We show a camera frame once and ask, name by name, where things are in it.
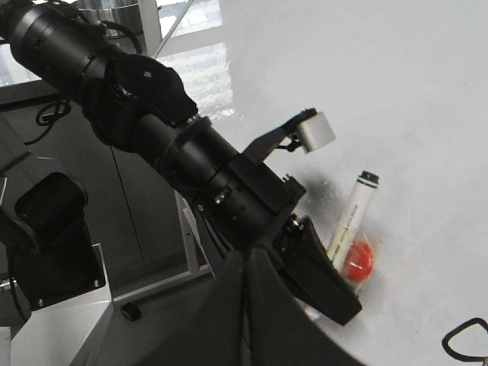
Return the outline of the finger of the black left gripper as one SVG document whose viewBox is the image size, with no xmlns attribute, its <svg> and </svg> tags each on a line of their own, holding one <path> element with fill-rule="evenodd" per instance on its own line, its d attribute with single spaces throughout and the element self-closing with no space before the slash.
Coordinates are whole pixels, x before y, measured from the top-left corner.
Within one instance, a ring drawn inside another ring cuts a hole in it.
<svg viewBox="0 0 488 366">
<path fill-rule="evenodd" d="M 361 312 L 358 297 L 333 267 L 309 217 L 290 216 L 274 249 L 283 261 L 279 273 L 295 297 L 342 326 Z"/>
</svg>

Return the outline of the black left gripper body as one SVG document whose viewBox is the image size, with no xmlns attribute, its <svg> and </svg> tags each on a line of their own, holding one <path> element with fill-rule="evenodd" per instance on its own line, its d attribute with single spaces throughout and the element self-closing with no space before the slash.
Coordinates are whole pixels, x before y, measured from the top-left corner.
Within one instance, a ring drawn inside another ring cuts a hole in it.
<svg viewBox="0 0 488 366">
<path fill-rule="evenodd" d="M 263 162 L 238 154 L 192 201 L 214 230 L 233 248 L 244 249 L 275 237 L 305 188 L 294 178 L 279 178 Z"/>
</svg>

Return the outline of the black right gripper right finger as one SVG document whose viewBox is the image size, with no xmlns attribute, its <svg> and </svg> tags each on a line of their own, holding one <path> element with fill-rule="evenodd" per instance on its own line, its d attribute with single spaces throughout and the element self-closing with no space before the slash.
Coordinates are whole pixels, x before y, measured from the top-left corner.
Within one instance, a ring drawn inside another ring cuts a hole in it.
<svg viewBox="0 0 488 366">
<path fill-rule="evenodd" d="M 300 308 L 268 253 L 252 250 L 246 263 L 254 365 L 360 365 Z"/>
</svg>

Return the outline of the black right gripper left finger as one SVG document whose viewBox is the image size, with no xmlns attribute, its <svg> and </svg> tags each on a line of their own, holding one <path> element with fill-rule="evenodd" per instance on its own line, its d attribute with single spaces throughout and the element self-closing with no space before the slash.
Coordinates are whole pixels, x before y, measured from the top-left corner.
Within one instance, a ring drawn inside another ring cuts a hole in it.
<svg viewBox="0 0 488 366">
<path fill-rule="evenodd" d="M 244 306 L 240 252 L 229 252 L 210 293 L 139 365 L 240 365 Z"/>
</svg>

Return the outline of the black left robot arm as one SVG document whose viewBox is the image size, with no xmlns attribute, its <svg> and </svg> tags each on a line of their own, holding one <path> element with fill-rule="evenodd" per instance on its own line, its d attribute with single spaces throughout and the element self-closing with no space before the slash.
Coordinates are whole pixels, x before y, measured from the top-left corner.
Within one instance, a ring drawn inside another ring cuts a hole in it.
<svg viewBox="0 0 488 366">
<path fill-rule="evenodd" d="M 4 1 L 1 36 L 16 61 L 82 108 L 102 142 L 140 155 L 188 202 L 208 255 L 264 249 L 295 297 L 341 325 L 361 311 L 311 220 L 294 215 L 304 187 L 265 164 L 284 139 L 288 150 L 324 144 L 323 114 L 306 109 L 238 152 L 174 69 L 109 43 L 69 4 Z"/>
</svg>

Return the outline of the black right robot arm base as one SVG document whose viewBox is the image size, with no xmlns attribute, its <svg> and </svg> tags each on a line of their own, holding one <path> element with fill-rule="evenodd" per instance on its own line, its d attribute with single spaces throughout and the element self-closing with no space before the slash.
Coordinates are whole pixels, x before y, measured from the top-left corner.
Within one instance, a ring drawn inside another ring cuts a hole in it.
<svg viewBox="0 0 488 366">
<path fill-rule="evenodd" d="M 57 160 L 38 157 L 1 119 L 1 243 L 8 275 L 36 311 L 106 284 L 85 222 L 88 194 Z"/>
</svg>

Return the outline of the white robot base platform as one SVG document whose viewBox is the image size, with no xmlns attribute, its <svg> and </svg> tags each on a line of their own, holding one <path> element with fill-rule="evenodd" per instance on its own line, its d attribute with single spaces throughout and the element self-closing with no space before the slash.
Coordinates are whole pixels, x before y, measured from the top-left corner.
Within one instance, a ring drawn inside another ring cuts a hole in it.
<svg viewBox="0 0 488 366">
<path fill-rule="evenodd" d="M 188 270 L 113 297 L 100 243 L 92 246 L 104 284 L 77 297 L 35 310 L 15 336 L 1 328 L 2 365 L 95 365 L 117 306 L 169 291 L 210 273 L 188 259 Z"/>
</svg>

